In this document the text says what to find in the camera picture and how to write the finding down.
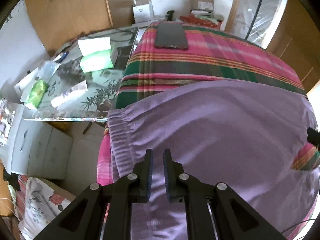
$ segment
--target drawer handle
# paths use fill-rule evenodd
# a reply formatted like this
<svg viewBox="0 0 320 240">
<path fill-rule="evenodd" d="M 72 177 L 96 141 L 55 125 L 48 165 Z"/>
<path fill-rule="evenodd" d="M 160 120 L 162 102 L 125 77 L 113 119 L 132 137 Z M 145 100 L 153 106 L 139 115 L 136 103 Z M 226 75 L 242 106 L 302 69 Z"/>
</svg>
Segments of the drawer handle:
<svg viewBox="0 0 320 240">
<path fill-rule="evenodd" d="M 54 162 L 54 158 L 55 158 L 56 152 L 57 152 L 56 147 L 53 147 L 53 148 L 52 148 L 51 158 L 50 158 L 50 161 L 51 161 L 52 163 Z"/>
<path fill-rule="evenodd" d="M 41 149 L 41 142 L 38 142 L 38 150 L 37 150 L 37 154 L 36 154 L 36 157 L 38 158 L 39 157 L 39 154 L 40 154 L 40 149 Z"/>
<path fill-rule="evenodd" d="M 26 142 L 27 133 L 28 133 L 28 130 L 26 130 L 25 133 L 23 134 L 23 142 L 22 142 L 21 149 L 20 149 L 21 152 L 24 147 L 24 143 Z"/>
</svg>

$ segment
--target black metal arm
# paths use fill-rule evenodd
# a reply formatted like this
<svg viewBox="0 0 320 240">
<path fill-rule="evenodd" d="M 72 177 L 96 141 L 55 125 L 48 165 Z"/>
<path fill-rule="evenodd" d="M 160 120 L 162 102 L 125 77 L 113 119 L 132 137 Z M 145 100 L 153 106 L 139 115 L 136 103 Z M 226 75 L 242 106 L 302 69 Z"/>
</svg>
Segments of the black metal arm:
<svg viewBox="0 0 320 240">
<path fill-rule="evenodd" d="M 307 134 L 307 141 L 316 146 L 318 150 L 320 150 L 320 132 L 309 127 L 307 129 Z"/>
<path fill-rule="evenodd" d="M 131 206 L 149 201 L 152 164 L 148 149 L 132 173 L 107 186 L 91 184 L 35 240 L 98 240 L 108 205 L 103 240 L 129 240 Z M 164 151 L 164 171 L 169 202 L 185 203 L 189 240 L 285 240 L 227 184 L 213 186 L 186 174 L 180 163 L 172 161 L 169 149 Z M 318 239 L 319 222 L 320 218 L 308 240 Z M 12 240 L 7 231 L 0 232 L 1 239 Z"/>
</svg>

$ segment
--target purple blanket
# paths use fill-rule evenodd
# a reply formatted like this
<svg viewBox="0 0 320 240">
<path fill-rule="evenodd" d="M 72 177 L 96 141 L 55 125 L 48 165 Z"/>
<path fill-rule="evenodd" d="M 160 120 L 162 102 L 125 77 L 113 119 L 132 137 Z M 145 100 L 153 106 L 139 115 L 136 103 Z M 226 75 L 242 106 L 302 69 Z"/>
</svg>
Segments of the purple blanket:
<svg viewBox="0 0 320 240">
<path fill-rule="evenodd" d="M 320 189 L 318 167 L 290 168 L 307 128 L 317 127 L 312 107 L 281 88 L 194 83 L 110 111 L 108 124 L 114 180 L 154 151 L 151 201 L 132 208 L 133 240 L 187 239 L 184 205 L 166 199 L 165 148 L 200 181 L 226 182 L 279 231 L 305 218 Z"/>
</svg>

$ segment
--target rose pattern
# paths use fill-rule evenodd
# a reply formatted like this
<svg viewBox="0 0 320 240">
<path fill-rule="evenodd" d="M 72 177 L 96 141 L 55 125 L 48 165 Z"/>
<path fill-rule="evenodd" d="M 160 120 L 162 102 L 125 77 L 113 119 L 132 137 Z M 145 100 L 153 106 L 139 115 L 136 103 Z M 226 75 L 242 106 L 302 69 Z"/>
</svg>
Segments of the rose pattern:
<svg viewBox="0 0 320 240">
<path fill-rule="evenodd" d="M 53 194 L 49 197 L 49 201 L 55 205 L 60 205 L 65 200 L 64 197 L 61 197 L 59 194 L 57 194 L 55 191 Z"/>
</svg>

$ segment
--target plastic sheet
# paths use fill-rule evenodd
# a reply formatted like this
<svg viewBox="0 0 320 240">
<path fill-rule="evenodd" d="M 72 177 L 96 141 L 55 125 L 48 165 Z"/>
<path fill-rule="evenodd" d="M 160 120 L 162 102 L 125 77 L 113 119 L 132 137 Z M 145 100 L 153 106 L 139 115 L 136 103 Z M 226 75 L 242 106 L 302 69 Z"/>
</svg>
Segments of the plastic sheet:
<svg viewBox="0 0 320 240">
<path fill-rule="evenodd" d="M 279 10 L 279 7 L 283 5 L 282 1 L 283 0 L 262 0 L 258 15 L 249 34 L 248 41 L 251 41 L 259 46 L 262 45 L 263 39 L 267 32 L 272 31 L 269 29 L 269 27 L 274 21 L 276 14 L 281 13 L 281 16 L 283 14 L 283 10 Z M 239 1 L 236 17 L 231 29 L 232 34 L 243 39 L 246 37 L 255 12 L 258 8 L 258 3 L 259 0 Z"/>
</svg>

